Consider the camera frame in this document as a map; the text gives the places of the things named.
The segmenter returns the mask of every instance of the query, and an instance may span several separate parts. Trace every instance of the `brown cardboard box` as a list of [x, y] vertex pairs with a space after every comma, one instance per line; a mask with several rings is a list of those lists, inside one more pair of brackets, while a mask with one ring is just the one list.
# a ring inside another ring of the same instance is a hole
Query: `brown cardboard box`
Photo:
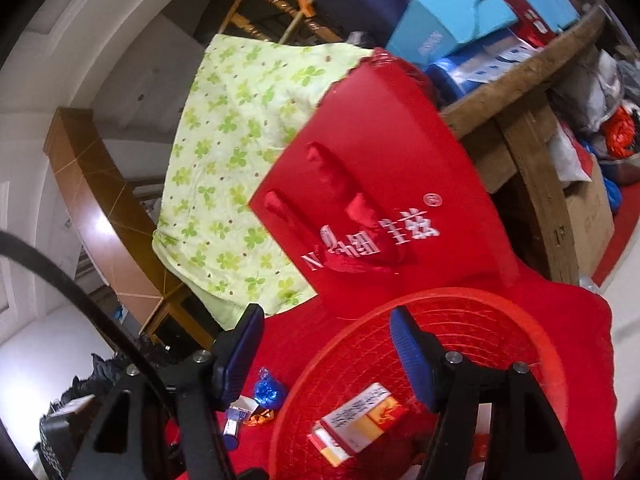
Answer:
[[613, 236], [613, 216], [607, 190], [595, 157], [592, 182], [577, 182], [569, 188], [566, 207], [574, 231], [578, 268], [585, 276], [593, 276]]

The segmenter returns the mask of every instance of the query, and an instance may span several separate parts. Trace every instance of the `green clover print cloth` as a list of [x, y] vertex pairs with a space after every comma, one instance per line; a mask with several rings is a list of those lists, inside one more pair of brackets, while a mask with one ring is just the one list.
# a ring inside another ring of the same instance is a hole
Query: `green clover print cloth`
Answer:
[[180, 119], [153, 248], [223, 328], [316, 293], [247, 206], [332, 83], [371, 51], [217, 35]]

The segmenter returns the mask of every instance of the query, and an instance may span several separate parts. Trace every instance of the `red plastic basket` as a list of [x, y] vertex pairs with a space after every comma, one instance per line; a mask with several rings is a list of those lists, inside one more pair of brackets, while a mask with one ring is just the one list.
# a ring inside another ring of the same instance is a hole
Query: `red plastic basket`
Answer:
[[[380, 306], [339, 333], [309, 363], [278, 415], [270, 450], [275, 480], [394, 480], [412, 464], [435, 417], [414, 397], [391, 342], [390, 311], [404, 304], [423, 330], [447, 350], [480, 365], [506, 368], [529, 363], [561, 424], [566, 421], [566, 383], [556, 349], [542, 327], [500, 296], [471, 288], [439, 288]], [[316, 420], [380, 382], [409, 406], [403, 417], [355, 459], [332, 467], [308, 440]]]

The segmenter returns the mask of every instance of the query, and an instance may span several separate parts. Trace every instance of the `red plastic bag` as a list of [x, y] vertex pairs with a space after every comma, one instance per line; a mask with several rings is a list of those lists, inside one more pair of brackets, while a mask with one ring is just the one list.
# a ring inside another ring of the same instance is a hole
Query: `red plastic bag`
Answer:
[[636, 126], [622, 106], [602, 125], [602, 129], [611, 158], [627, 158], [634, 154], [631, 146], [636, 136]]

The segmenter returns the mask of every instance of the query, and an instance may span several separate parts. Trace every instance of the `metal screw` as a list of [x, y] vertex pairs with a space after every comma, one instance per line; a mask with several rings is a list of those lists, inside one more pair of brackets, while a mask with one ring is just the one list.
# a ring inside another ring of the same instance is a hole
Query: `metal screw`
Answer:
[[449, 361], [452, 365], [457, 365], [462, 362], [462, 354], [460, 352], [447, 352], [444, 355], [445, 359]]
[[197, 363], [206, 363], [211, 359], [211, 352], [208, 350], [198, 350], [193, 354], [193, 360]]
[[513, 364], [513, 369], [517, 371], [517, 373], [519, 374], [527, 374], [529, 373], [529, 365], [522, 362], [522, 361], [516, 361]]

